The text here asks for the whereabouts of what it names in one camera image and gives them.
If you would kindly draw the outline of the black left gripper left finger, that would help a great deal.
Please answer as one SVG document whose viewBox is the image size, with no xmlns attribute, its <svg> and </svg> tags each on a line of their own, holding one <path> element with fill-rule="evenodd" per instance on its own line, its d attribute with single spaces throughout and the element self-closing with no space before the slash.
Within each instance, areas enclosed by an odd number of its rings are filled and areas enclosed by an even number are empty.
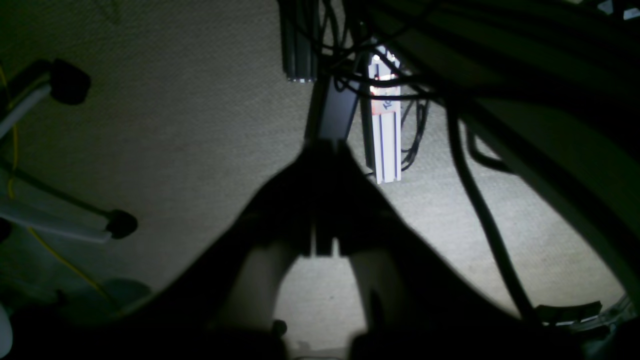
<svg viewBox="0 0 640 360">
<path fill-rule="evenodd" d="M 270 178 L 169 287 L 125 319 L 130 350 L 170 359 L 286 355 L 274 334 L 282 280 L 311 248 L 315 150 Z"/>
</svg>

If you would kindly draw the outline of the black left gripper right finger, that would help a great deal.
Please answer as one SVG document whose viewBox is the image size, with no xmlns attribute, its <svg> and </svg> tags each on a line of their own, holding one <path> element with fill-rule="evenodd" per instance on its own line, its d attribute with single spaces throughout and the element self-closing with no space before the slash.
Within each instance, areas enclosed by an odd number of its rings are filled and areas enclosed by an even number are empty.
<svg viewBox="0 0 640 360">
<path fill-rule="evenodd" d="M 551 335 L 468 285 L 399 217 L 345 145 L 330 146 L 340 250 L 348 256 L 366 331 L 350 360 L 530 360 Z"/>
</svg>

